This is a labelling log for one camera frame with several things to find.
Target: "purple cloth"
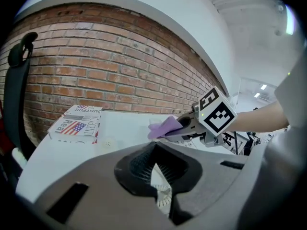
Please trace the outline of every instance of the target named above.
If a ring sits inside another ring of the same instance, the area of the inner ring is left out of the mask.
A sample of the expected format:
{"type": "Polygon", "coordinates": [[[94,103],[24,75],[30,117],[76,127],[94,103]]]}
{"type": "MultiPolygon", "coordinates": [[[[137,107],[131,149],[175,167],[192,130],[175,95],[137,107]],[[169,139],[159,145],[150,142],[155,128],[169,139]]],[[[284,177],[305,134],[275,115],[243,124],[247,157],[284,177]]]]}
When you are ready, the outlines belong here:
{"type": "Polygon", "coordinates": [[[183,126],[173,116],[170,116],[163,123],[151,124],[148,127],[151,131],[147,138],[155,139],[158,137],[165,137],[167,132],[182,128],[183,126]]]}

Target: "brick wall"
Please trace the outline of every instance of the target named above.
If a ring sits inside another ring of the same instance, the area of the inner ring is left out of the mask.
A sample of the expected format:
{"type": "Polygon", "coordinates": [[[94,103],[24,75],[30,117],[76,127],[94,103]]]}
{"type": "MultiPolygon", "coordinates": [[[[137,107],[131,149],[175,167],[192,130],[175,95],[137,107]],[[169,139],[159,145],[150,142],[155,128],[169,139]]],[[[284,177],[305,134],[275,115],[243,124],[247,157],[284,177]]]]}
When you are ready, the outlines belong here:
{"type": "Polygon", "coordinates": [[[24,102],[25,128],[37,144],[73,104],[179,115],[213,85],[208,66],[178,36],[132,11],[66,4],[32,14],[0,52],[3,100],[9,50],[37,32],[24,102]]]}

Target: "human arm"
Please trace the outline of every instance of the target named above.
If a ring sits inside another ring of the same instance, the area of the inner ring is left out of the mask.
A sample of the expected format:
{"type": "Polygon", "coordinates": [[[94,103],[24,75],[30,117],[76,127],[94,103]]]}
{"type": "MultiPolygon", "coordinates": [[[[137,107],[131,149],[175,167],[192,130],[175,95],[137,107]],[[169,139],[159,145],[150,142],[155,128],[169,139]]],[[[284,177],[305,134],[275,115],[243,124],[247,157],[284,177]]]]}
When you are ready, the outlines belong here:
{"type": "Polygon", "coordinates": [[[279,102],[237,115],[236,120],[226,131],[273,132],[289,125],[279,102]]]}

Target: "ceiling light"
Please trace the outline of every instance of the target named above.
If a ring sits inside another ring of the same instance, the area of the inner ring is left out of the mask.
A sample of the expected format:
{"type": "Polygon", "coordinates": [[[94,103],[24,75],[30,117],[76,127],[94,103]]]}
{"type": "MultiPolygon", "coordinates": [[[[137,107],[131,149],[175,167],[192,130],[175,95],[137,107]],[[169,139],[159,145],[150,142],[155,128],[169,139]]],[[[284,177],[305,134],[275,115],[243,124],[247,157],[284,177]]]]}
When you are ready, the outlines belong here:
{"type": "Polygon", "coordinates": [[[290,35],[293,35],[293,32],[294,32],[294,15],[291,11],[291,9],[287,6],[286,6],[286,11],[287,11],[287,29],[286,29],[286,33],[287,34],[290,34],[290,35]]]}

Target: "american flag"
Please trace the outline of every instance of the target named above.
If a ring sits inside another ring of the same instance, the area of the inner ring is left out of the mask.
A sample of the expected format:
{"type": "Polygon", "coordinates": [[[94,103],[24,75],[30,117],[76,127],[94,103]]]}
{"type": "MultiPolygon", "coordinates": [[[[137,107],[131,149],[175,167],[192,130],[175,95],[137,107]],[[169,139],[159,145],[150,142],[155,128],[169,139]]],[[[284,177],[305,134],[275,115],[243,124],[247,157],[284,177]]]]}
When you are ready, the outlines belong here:
{"type": "Polygon", "coordinates": [[[80,108],[80,109],[85,109],[86,107],[88,107],[87,105],[79,105],[77,106],[77,108],[80,108]]]}
{"type": "Polygon", "coordinates": [[[84,123],[80,123],[77,121],[74,121],[71,125],[69,125],[66,129],[61,131],[61,134],[66,135],[76,135],[81,129],[83,129],[86,126],[84,123]]]}

